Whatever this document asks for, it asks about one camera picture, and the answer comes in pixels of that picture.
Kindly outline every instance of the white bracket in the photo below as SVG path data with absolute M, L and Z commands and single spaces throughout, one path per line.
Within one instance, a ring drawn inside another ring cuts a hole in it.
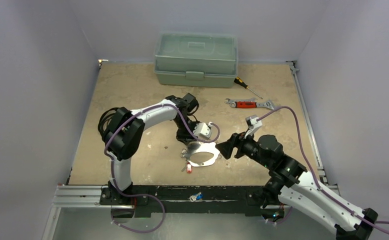
M 246 123 L 248 128 L 246 134 L 244 135 L 244 138 L 246 138 L 248 135 L 255 134 L 262 127 L 262 121 L 258 119 L 259 117 L 257 115 L 246 117 Z

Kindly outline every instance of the wrench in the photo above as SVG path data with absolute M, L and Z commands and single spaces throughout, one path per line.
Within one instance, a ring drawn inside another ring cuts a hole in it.
M 239 109 L 252 109 L 252 108 L 267 108 L 269 110 L 274 110 L 274 104 L 271 100 L 266 102 L 254 102 L 254 101 L 239 101 L 230 103 L 230 107 L 239 108 Z
M 230 98 L 226 98 L 224 103 L 231 104 L 231 103 L 234 103 L 234 102 L 255 102 L 256 100 L 257 100 L 256 97 L 252 97 L 251 99 L 236 99 L 236 100 L 230 99 Z

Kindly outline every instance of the wooden table surface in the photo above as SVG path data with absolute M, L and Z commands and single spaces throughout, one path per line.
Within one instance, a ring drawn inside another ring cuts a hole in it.
M 245 118 L 262 116 L 266 108 L 231 108 L 226 98 L 255 97 L 239 85 L 232 88 L 207 88 L 159 84 L 153 64 L 105 63 L 102 65 L 90 103 L 69 180 L 70 185 L 104 185 L 111 174 L 109 158 L 103 154 L 105 144 L 97 130 L 102 113 L 113 107 L 139 109 L 156 104 L 169 95 L 183 97 L 193 94 L 199 101 L 195 116 L 201 122 L 214 122 L 221 129 L 218 142 L 226 141 L 233 133 L 247 129 Z M 300 124 L 301 139 L 306 156 L 317 171 L 305 117 L 298 91 L 288 65 L 239 64 L 238 76 L 264 101 L 294 109 Z M 283 144 L 283 150 L 306 166 L 299 148 L 297 130 L 292 114 L 282 109 L 262 120 L 263 127 L 255 139 L 271 134 Z M 182 172 L 185 145 L 176 140 L 177 126 L 173 121 L 162 122 L 143 133 L 140 147 L 132 157 L 131 178 L 136 185 L 264 185 L 270 178 L 268 170 L 243 156 L 226 160 L 221 157 L 211 166 L 194 167 Z

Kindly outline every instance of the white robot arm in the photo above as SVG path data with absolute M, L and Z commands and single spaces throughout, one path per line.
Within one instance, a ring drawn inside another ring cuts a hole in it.
M 378 214 L 374 210 L 355 206 L 324 184 L 317 185 L 311 171 L 284 154 L 283 145 L 274 135 L 263 135 L 255 141 L 253 133 L 262 127 L 261 119 L 256 115 L 247 117 L 246 123 L 246 132 L 233 133 L 229 140 L 217 144 L 216 148 L 226 159 L 231 157 L 233 148 L 237 148 L 235 158 L 246 155 L 269 169 L 271 179 L 265 184 L 262 195 L 257 196 L 263 199 L 263 208 L 278 199 L 322 224 L 338 240 L 368 239 L 373 228 L 357 216 L 375 223 Z M 355 214 L 352 215 L 335 200 L 348 206 Z
M 117 129 L 117 127 L 122 124 L 122 122 L 130 115 L 137 115 L 136 119 L 131 123 L 128 130 L 131 129 L 132 132 L 124 132 L 122 135 L 117 135 L 110 145 L 109 154 L 112 155 L 116 160 L 114 167 L 115 172 L 115 180 L 119 189 L 121 191 L 128 188 L 131 185 L 131 156 L 136 152 L 140 139 L 141 133 L 146 131 L 152 126 L 155 126 L 159 123 L 165 121 L 174 120 L 178 126 L 177 131 L 177 140 L 188 144 L 196 139 L 190 135 L 184 126 L 183 119 L 178 116 L 178 110 L 183 115 L 184 121 L 187 123 L 190 131 L 193 132 L 193 135 L 198 138 L 202 137 L 204 139 L 209 139 L 212 135 L 211 123 L 206 124 L 204 122 L 192 121 L 188 118 L 188 116 L 193 115 L 193 113 L 199 107 L 199 103 L 196 98 L 187 94 L 183 98 L 169 96 L 166 99 L 160 101 L 157 104 L 144 107 L 141 109 L 127 110 L 124 107 L 115 109 L 116 113 L 111 115 L 110 120 L 106 119 L 107 116 L 104 114 L 100 118 L 99 129 L 103 128 L 104 124 L 107 123 L 106 130 L 100 131 L 102 134 L 102 139 L 106 142 L 112 136 L 113 132 Z

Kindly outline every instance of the gray wall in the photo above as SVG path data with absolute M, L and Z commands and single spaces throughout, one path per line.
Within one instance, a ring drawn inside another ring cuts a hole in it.
M 68 1 L 0 0 L 0 239 L 40 239 L 97 76 Z
M 159 31 L 238 36 L 243 61 L 295 60 L 328 0 L 71 0 L 99 59 L 152 61 Z
M 330 181 L 389 219 L 389 1 L 332 1 L 298 67 Z

